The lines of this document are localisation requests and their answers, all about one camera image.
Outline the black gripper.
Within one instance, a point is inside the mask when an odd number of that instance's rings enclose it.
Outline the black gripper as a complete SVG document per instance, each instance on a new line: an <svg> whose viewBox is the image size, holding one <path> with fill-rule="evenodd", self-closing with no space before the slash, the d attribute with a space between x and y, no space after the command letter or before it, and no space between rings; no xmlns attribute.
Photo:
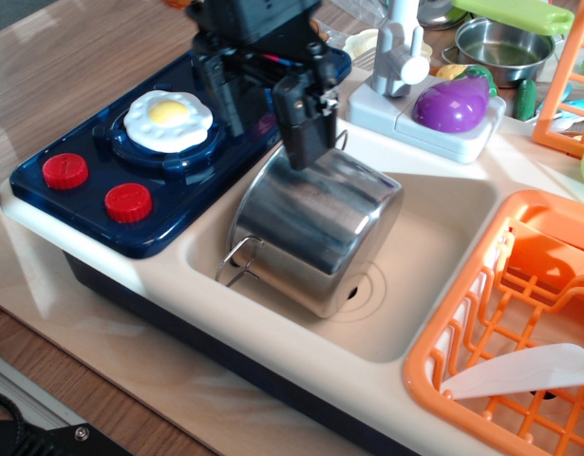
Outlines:
<svg viewBox="0 0 584 456"><path fill-rule="evenodd" d="M300 171L335 146L338 83L326 45L306 45L283 55L284 77L273 89L273 105L285 151Z"/></svg>

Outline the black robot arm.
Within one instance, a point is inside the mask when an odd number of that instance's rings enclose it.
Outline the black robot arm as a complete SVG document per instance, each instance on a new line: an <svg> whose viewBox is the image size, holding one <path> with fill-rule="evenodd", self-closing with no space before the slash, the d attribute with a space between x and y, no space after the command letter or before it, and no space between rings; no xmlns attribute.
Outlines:
<svg viewBox="0 0 584 456"><path fill-rule="evenodd" d="M313 28L318 1L194 1L199 74L231 133L273 109L294 170L335 144L338 76Z"/></svg>

